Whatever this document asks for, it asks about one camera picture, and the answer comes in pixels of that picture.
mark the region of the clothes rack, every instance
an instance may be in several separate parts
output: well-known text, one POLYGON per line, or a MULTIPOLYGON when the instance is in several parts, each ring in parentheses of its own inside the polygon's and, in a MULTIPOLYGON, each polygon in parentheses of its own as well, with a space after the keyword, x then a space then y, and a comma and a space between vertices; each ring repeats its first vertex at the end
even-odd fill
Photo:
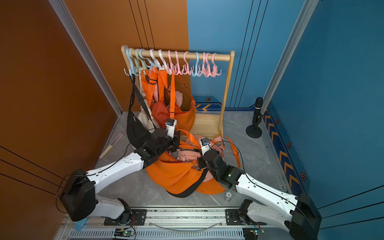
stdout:
MULTIPOLYGON (((121 53, 124 57, 125 63, 127 65, 127 68, 130 69, 131 66, 129 64, 129 60, 126 55, 126 49, 128 48, 127 45, 121 46, 121 53)), ((177 52, 179 59, 183 59, 184 52, 177 52)), ((144 57, 151 57, 149 50, 143 50, 141 52, 142 56, 144 57)), ((163 56, 168 57, 168 51, 162 51, 163 56)), ((135 56, 135 49, 132 51, 132 55, 135 56)), ((157 51, 153 51, 153 55, 155 57, 160 57, 159 53, 157 51)), ((208 55, 208 60, 212 59, 213 54, 208 55)), ((176 58, 175 52, 170 52, 171 58, 176 58)), ((185 56, 186 59, 197 59, 196 53, 187 53, 185 56)), ((209 113, 196 113, 195 117, 195 123, 194 126, 191 129, 192 134, 198 134, 203 137, 208 138, 214 138, 218 135, 223 134, 223 117, 224 117, 224 110, 225 110, 225 104, 227 102, 227 96, 228 96, 228 89, 229 84, 231 80, 232 75, 232 68, 233 68, 233 60, 235 58, 235 51, 231 51, 230 54, 216 54, 215 55, 215 61, 226 61, 228 62, 228 71, 227 71, 227 78, 225 80, 225 87, 224 87, 224 95, 223 95, 223 101, 221 105, 221 111, 220 115, 217 114, 209 114, 209 113)), ((199 53, 199 59, 203 59, 203 53, 199 53)))

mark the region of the black microphone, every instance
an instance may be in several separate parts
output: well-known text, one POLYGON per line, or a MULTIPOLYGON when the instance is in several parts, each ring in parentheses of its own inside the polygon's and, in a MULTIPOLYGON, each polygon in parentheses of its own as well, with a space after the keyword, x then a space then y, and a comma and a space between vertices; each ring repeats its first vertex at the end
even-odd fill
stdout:
POLYGON ((259 138, 262 135, 262 130, 258 127, 263 115, 260 114, 260 110, 263 106, 263 98, 258 97, 255 101, 255 110, 253 112, 252 125, 249 125, 245 132, 252 138, 259 138))
POLYGON ((255 101, 255 110, 253 112, 252 125, 256 125, 256 121, 257 121, 257 118, 260 115, 260 110, 262 108, 262 105, 263 105, 263 98, 262 97, 258 97, 256 99, 256 101, 255 101))

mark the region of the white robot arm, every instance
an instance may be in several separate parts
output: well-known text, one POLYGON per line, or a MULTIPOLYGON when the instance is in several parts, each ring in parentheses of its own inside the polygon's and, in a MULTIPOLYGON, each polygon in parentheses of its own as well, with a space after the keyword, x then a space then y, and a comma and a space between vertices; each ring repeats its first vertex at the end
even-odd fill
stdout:
MULTIPOLYGON (((109 217, 124 225, 131 219, 131 209, 122 199, 108 199, 97 193, 112 182, 151 165, 165 151, 175 151, 180 143, 176 122, 169 119, 167 130, 156 129, 151 140, 117 162, 83 172, 74 171, 65 185, 60 200, 72 221, 86 217, 109 217)), ((244 200, 239 217, 244 224, 263 222, 289 231, 296 240, 317 239, 321 216, 307 195, 278 191, 243 172, 225 164, 218 152, 209 147, 209 140, 201 140, 200 169, 208 168, 213 177, 228 189, 250 196, 261 202, 244 200)))

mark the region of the marble floor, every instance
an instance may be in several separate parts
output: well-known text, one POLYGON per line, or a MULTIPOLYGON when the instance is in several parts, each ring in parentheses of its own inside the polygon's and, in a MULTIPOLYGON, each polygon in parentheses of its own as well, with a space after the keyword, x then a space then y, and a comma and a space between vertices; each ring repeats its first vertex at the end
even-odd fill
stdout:
MULTIPOLYGON (((253 139, 245 133, 245 128, 252 122, 253 112, 225 112, 224 114, 224 135, 228 136, 240 149, 243 156, 245 169, 248 174, 257 180, 270 185, 276 189, 282 189, 282 181, 279 175, 281 169, 277 168, 273 159, 271 147, 268 148, 268 133, 263 130, 262 137, 253 139)), ((123 155, 126 146, 129 144, 126 136, 127 113, 123 113, 114 129, 110 142, 119 134, 124 137, 115 147, 103 158, 99 159, 96 168, 112 163, 123 155)), ((128 146, 124 156, 133 152, 133 147, 128 146)), ((235 157, 229 146, 225 149, 225 162, 237 166, 235 157)), ((247 196, 233 192, 230 202, 225 202, 224 193, 206 195, 198 192, 192 193, 186 198, 171 196, 166 190, 153 182, 145 170, 129 174, 108 187, 104 188, 99 195, 111 199, 122 198, 131 207, 142 207, 149 205, 172 205, 172 206, 239 206, 244 197, 247 196)))

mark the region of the blue hanger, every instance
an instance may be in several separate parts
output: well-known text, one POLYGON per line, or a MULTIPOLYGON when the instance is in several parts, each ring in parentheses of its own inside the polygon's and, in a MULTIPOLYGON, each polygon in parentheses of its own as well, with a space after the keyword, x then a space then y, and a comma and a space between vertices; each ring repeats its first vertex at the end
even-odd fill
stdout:
POLYGON ((192 73, 192 76, 194 76, 194 77, 196 77, 196 76, 198 76, 198 77, 200 77, 201 76, 201 72, 200 72, 200 74, 199 74, 199 71, 197 70, 197 65, 199 64, 199 53, 198 52, 196 52, 196 65, 195 65, 195 73, 192 73))
POLYGON ((136 76, 139 76, 140 73, 137 73, 137 71, 135 70, 134 65, 133 65, 133 62, 132 62, 132 59, 131 59, 131 57, 129 56, 129 49, 130 49, 130 48, 125 49, 125 54, 127 55, 127 58, 128 58, 128 61, 129 61, 130 66, 131 66, 131 69, 128 69, 129 74, 127 74, 127 72, 125 71, 125 68, 124 68, 124 72, 125 72, 125 74, 126 74, 127 76, 132 76, 132 74, 133 74, 133 75, 136 75, 136 76))

